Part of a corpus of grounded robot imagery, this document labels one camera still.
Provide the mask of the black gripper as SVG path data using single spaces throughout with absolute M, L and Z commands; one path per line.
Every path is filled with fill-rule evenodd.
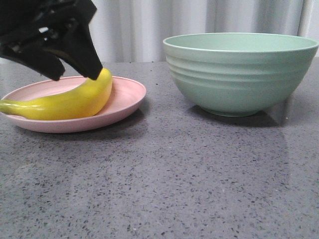
M 96 80 L 102 63 L 88 27 L 96 10 L 90 0 L 2 0 L 0 56 L 55 81 L 65 72 L 62 59 L 82 76 Z M 45 51 L 15 43 L 37 37 L 41 28 L 48 28 Z

